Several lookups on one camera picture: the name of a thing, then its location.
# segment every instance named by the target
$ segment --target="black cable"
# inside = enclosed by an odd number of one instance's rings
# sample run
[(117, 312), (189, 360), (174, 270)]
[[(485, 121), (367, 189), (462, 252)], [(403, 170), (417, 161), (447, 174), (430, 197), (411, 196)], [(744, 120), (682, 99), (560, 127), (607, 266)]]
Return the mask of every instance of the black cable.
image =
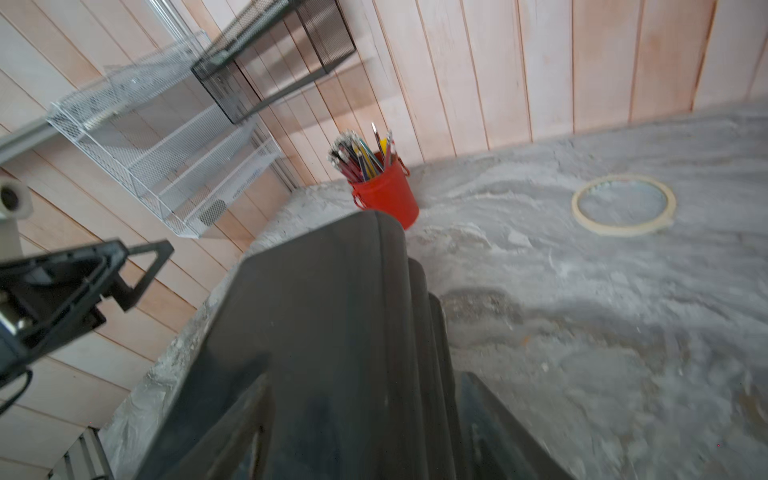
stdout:
[(0, 415), (5, 413), (5, 410), (8, 410), (11, 408), (11, 406), (16, 403), (16, 400), (18, 400), (18, 397), (24, 395), (24, 392), (27, 391), (27, 387), (29, 387), (29, 384), (32, 383), (32, 371), (30, 369), (27, 369), (27, 381), (24, 382), (24, 386), (22, 386), (22, 389), (16, 392), (10, 399), (5, 400), (5, 403), (0, 406)]

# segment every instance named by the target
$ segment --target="bucket handle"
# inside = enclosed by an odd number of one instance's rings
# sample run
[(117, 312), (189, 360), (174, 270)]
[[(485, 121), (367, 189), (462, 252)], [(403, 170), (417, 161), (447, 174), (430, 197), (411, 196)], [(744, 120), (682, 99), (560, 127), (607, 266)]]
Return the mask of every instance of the bucket handle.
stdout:
[(406, 167), (406, 164), (404, 164), (402, 162), (402, 158), (397, 157), (397, 159), (400, 161), (400, 166), (402, 167), (402, 169), (406, 171), (406, 177), (410, 177), (411, 176), (411, 171), (408, 170), (408, 167)]
[[(400, 162), (400, 167), (402, 167), (402, 169), (405, 171), (405, 176), (406, 177), (410, 177), (411, 176), (411, 171), (408, 170), (408, 167), (406, 167), (406, 164), (404, 164), (402, 162), (402, 158), (401, 157), (397, 157), (397, 160)], [(358, 194), (357, 192), (353, 191), (352, 192), (352, 199), (355, 201), (355, 205), (360, 210), (365, 210), (366, 209), (366, 204), (365, 204), (365, 202), (362, 201), (362, 198), (360, 198), (360, 194)]]
[(358, 207), (360, 210), (365, 210), (365, 209), (366, 209), (366, 205), (363, 203), (363, 201), (362, 201), (362, 198), (360, 198), (360, 196), (357, 194), (357, 192), (353, 192), (353, 193), (352, 193), (352, 198), (353, 198), (353, 199), (354, 199), (354, 201), (355, 201), (355, 205), (356, 205), (356, 206), (357, 206), (357, 207)]

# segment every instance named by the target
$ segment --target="red pencil holder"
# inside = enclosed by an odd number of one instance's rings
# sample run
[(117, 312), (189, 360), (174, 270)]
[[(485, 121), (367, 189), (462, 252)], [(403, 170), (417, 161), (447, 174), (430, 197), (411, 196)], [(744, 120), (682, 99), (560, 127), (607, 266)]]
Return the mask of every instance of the red pencil holder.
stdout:
[(397, 161), (393, 161), (378, 177), (351, 184), (355, 205), (361, 210), (390, 214), (400, 222), (403, 230), (408, 230), (419, 216), (419, 205), (406, 180), (410, 176), (411, 171), (397, 157)]

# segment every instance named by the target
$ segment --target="white wire basket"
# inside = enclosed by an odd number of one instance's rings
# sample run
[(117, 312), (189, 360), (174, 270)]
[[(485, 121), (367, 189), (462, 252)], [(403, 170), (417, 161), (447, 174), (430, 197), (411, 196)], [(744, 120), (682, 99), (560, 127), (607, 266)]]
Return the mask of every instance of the white wire basket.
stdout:
[(283, 157), (257, 115), (237, 125), (191, 76), (200, 33), (55, 102), (48, 121), (176, 235), (200, 237)]

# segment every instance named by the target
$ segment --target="vertical wood plank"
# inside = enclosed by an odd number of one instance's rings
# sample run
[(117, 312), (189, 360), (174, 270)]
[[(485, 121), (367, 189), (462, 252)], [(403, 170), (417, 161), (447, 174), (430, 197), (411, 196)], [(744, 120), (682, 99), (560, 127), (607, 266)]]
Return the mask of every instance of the vertical wood plank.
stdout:
[[(128, 390), (87, 373), (42, 358), (32, 365), (35, 376), (17, 405), (51, 415), (66, 422), (101, 428), (128, 396)], [(0, 390), (8, 399), (24, 385), (21, 376)]]
[(294, 95), (289, 98), (286, 103), (293, 112), (293, 116), (296, 117), (296, 121), (299, 122), (299, 125), (304, 130), (306, 139), (310, 142), (318, 159), (317, 164), (307, 165), (312, 171), (312, 175), (315, 178), (318, 178), (319, 175), (322, 176), (325, 174), (325, 177), (323, 177), (324, 180), (337, 180), (338, 178), (343, 177), (341, 173), (336, 171), (333, 166), (326, 161), (330, 143), (323, 133), (323, 129), (317, 124), (317, 119), (312, 113), (310, 105), (306, 102), (304, 95), (301, 93)]
[(32, 0), (0, 0), (0, 13), (76, 87), (101, 76)]
[(574, 0), (574, 129), (626, 124), (641, 0)]
[(220, 30), (224, 30), (235, 19), (227, 0), (203, 0), (203, 4)]
[(310, 105), (312, 113), (315, 114), (317, 123), (320, 125), (320, 128), (323, 129), (326, 138), (329, 142), (334, 142), (339, 136), (339, 128), (336, 126), (336, 122), (333, 121), (333, 116), (331, 115), (331, 112), (328, 111), (328, 106), (323, 100), (323, 96), (320, 95), (320, 92), (314, 85), (305, 89), (303, 93), (306, 103)]
[(124, 312), (113, 299), (103, 300), (98, 309), (107, 322), (96, 332), (145, 359), (156, 362), (176, 338), (176, 333), (139, 309)]
[(690, 111), (715, 0), (645, 0), (632, 121)]
[(763, 44), (763, 55), (760, 57), (760, 63), (757, 65), (755, 77), (752, 80), (750, 89), (750, 99), (768, 96), (768, 41)]
[(718, 2), (694, 108), (743, 101), (768, 34), (768, 2)]
[[(298, 20), (295, 13), (292, 13), (289, 16), (291, 18), (296, 18), (296, 20)], [(301, 32), (304, 32), (304, 29), (301, 27), (301, 24), (299, 25), (299, 29), (301, 30)], [(280, 54), (283, 56), (283, 60), (286, 62), (286, 65), (288, 66), (288, 69), (293, 74), (293, 77), (296, 80), (298, 80), (304, 75), (309, 74), (310, 70), (307, 68), (306, 64), (304, 63), (304, 59), (302, 58), (302, 55), (300, 53), (301, 50), (299, 50), (298, 45), (296, 45), (295, 41), (293, 40), (293, 37), (288, 32), (288, 27), (286, 27), (285, 22), (278, 22), (277, 25), (272, 27), (272, 29), (270, 30), (270, 35), (272, 36), (272, 39), (275, 41), (275, 45), (277, 46), (277, 49), (280, 51)]]
[(49, 356), (128, 390), (132, 390), (153, 365), (143, 356), (97, 333), (87, 333)]
[[(157, 15), (155, 15), (154, 12), (151, 10), (151, 7), (146, 2), (146, 0), (121, 0), (121, 1), (126, 6), (126, 8), (131, 12), (131, 15), (133, 15), (133, 17), (136, 19), (136, 22), (138, 22), (139, 26), (141, 26), (141, 29), (144, 30), (144, 32), (147, 35), (149, 35), (149, 38), (152, 39), (152, 42), (154, 42), (157, 47), (163, 48), (174, 42), (174, 38), (170, 36), (170, 33), (168, 33), (168, 30), (165, 29), (163, 24), (160, 22), (160, 19), (157, 18)], [(184, 21), (187, 21), (187, 19), (185, 18), (185, 14), (189, 15), (189, 12), (187, 11), (187, 9), (179, 8), (178, 3), (180, 2), (172, 2), (172, 3), (174, 3), (174, 7), (176, 7), (182, 19)], [(188, 25), (188, 26), (190, 26), (190, 30), (192, 32), (196, 32), (198, 30), (198, 28), (193, 28), (193, 27), (197, 27), (197, 25)]]
[(195, 239), (195, 243), (203, 247), (203, 250), (227, 270), (237, 265), (240, 255), (243, 254), (216, 225), (211, 225), (202, 237)]
[(261, 120), (264, 122), (267, 128), (270, 129), (272, 136), (275, 137), (275, 141), (280, 145), (280, 149), (288, 157), (288, 160), (296, 170), (297, 181), (303, 183), (303, 187), (306, 185), (314, 185), (315, 178), (310, 173), (310, 170), (306, 167), (304, 162), (299, 156), (299, 152), (296, 151), (296, 147), (293, 146), (293, 142), (288, 136), (288, 133), (283, 129), (283, 125), (277, 120), (272, 108), (266, 108), (259, 113)]
[(248, 250), (248, 247), (256, 239), (242, 223), (232, 214), (230, 211), (225, 211), (219, 220), (216, 222), (216, 226), (219, 227), (227, 237), (232, 240), (235, 245), (238, 246), (243, 252)]
[(328, 78), (318, 81), (317, 88), (323, 96), (323, 102), (339, 131), (351, 130), (362, 136), (362, 128), (360, 128), (360, 124), (352, 112), (352, 107), (346, 100), (339, 79), (335, 75), (330, 75)]
[(187, 27), (189, 27), (190, 31), (196, 33), (199, 30), (203, 30), (203, 28), (197, 24), (197, 21), (195, 20), (194, 16), (192, 16), (189, 8), (187, 8), (187, 6), (184, 4), (184, 0), (170, 0), (170, 3), (173, 4), (173, 6), (176, 8), (176, 11), (179, 12), (181, 19), (184, 20), (184, 23), (187, 24)]
[(371, 84), (368, 82), (368, 75), (359, 57), (353, 55), (345, 68), (339, 68), (336, 76), (357, 123), (360, 125), (362, 137), (369, 146), (375, 145), (376, 137), (373, 135), (371, 123), (376, 124), (376, 128), (382, 134), (386, 134), (389, 126), (384, 121), (381, 110), (379, 110), (379, 103), (376, 101)]
[(418, 3), (456, 154), (488, 150), (461, 0)]
[(154, 43), (121, 0), (81, 0), (81, 2), (132, 61), (154, 51)]
[(298, 120), (293, 115), (288, 104), (284, 100), (280, 100), (273, 103), (271, 108), (275, 117), (280, 122), (280, 125), (282, 125), (288, 135), (288, 138), (290, 138), (293, 146), (296, 148), (299, 156), (301, 156), (306, 168), (312, 174), (313, 183), (328, 181), (328, 174), (325, 169), (323, 169), (322, 164), (320, 164), (320, 159), (312, 149), (312, 144), (306, 138), (304, 130), (301, 128), (301, 125), (299, 125)]
[(268, 220), (272, 220), (290, 198), (290, 192), (271, 169), (265, 170), (245, 194)]
[(571, 0), (518, 0), (533, 140), (572, 134)]
[(22, 34), (0, 16), (0, 70), (43, 108), (74, 87)]
[(0, 125), (18, 130), (45, 115), (45, 109), (0, 70)]
[(168, 239), (173, 262), (200, 285), (212, 290), (227, 271), (192, 239), (177, 237), (139, 200), (112, 180), (93, 160), (63, 137), (35, 149), (54, 168), (149, 241)]
[(227, 0), (227, 3), (230, 4), (232, 12), (239, 15), (250, 4), (250, 0)]
[[(19, 155), (3, 164), (3, 167), (102, 240), (117, 237), (129, 246), (146, 242), (146, 239), (88, 196), (34, 151)], [(147, 269), (151, 265), (151, 260), (140, 256), (136, 257), (134, 262)], [(199, 307), (208, 296), (208, 290), (179, 268), (173, 260), (166, 262), (157, 274), (157, 279), (192, 306)]]
[(202, 28), (207, 34), (208, 38), (214, 40), (221, 30), (216, 25), (214, 18), (210, 16), (210, 12), (205, 8), (203, 0), (182, 0), (187, 7), (190, 15), (194, 18), (195, 22)]
[[(120, 275), (129, 285), (135, 286), (144, 276), (144, 271), (132, 262), (126, 262)], [(137, 308), (176, 333), (187, 325), (187, 321), (196, 311), (187, 301), (157, 280), (150, 283)]]
[(82, 431), (79, 425), (12, 406), (0, 415), (0, 452), (3, 458), (50, 469)]
[(454, 157), (451, 132), (415, 0), (376, 0), (375, 6), (424, 159)]
[(490, 148), (531, 141), (517, 0), (465, 3)]
[[(42, 226), (27, 220), (19, 223), (22, 252), (25, 256), (98, 241), (52, 205), (41, 205), (36, 193), (32, 194), (32, 200), (38, 205), (35, 216), (41, 217)], [(128, 285), (135, 286), (144, 276), (144, 271), (129, 260), (123, 265), (120, 275)], [(176, 333), (181, 331), (195, 313), (194, 307), (157, 280), (152, 280), (136, 308)]]
[(247, 195), (240, 195), (237, 200), (230, 205), (229, 211), (254, 237), (258, 237), (269, 222), (264, 214), (261, 213), (261, 210), (250, 201), (250, 198), (248, 198)]
[[(18, 228), (40, 247), (60, 250), (98, 241), (37, 193), (32, 192), (31, 198), (35, 215), (20, 221)], [(99, 309), (108, 321), (98, 332), (145, 358), (156, 360), (176, 336), (173, 330), (139, 309), (123, 312), (114, 300), (105, 300)]]
[(38, 7), (102, 74), (131, 60), (80, 0), (35, 0)]
[(422, 149), (373, 0), (340, 0), (339, 3), (384, 120), (392, 128), (400, 157), (408, 165), (421, 164)]

